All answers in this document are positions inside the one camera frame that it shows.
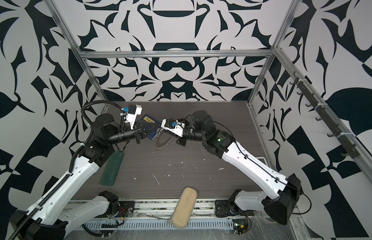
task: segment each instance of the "white scrap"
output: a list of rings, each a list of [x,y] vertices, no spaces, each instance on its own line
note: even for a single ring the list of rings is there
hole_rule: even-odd
[[[158,183],[158,186],[159,186],[160,185],[160,182],[158,181],[158,179],[156,177],[155,177],[155,180],[157,180],[157,183]]]

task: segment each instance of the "beige case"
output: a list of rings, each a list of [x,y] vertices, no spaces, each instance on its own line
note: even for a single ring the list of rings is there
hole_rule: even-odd
[[[171,216],[172,224],[177,228],[186,227],[197,201],[197,191],[191,187],[185,188]]]

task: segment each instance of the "wood grain surface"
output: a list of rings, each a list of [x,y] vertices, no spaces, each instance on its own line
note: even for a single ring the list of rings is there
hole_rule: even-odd
[[[264,156],[249,110],[245,102],[118,102],[122,107],[142,106],[142,114],[161,122],[163,118],[184,118],[198,110],[206,110],[214,121],[222,123],[251,154]],[[116,121],[117,108],[110,106]],[[218,129],[225,130],[216,124]],[[162,134],[163,142],[169,135]],[[113,186],[99,185],[104,167],[94,173],[74,195],[74,199],[92,199],[99,192],[110,191],[121,198],[178,198],[186,187],[198,192],[198,197],[229,197],[235,189],[261,191],[260,187],[230,163],[208,153],[201,142],[187,141],[185,147],[175,143],[157,151],[149,138],[126,147]],[[122,149],[124,143],[118,144]]]

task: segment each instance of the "yellow label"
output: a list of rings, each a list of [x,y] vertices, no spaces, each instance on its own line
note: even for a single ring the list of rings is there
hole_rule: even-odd
[[[143,120],[145,120],[146,122],[153,122],[153,123],[155,122],[155,121],[151,120],[151,118],[149,118],[147,116],[144,117]]]

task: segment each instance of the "black and white pattern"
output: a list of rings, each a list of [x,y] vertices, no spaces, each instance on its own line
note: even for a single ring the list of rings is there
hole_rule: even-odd
[[[265,57],[88,60],[111,101],[247,100],[264,62]]]
[[[82,50],[270,49],[291,0],[57,0]]]
[[[372,154],[372,0],[303,0],[281,48]],[[253,102],[277,169],[314,239],[372,239],[372,185],[292,81],[275,60]]]
[[[99,99],[41,0],[0,0],[0,239],[68,169]],[[94,118],[103,106],[89,111]]]

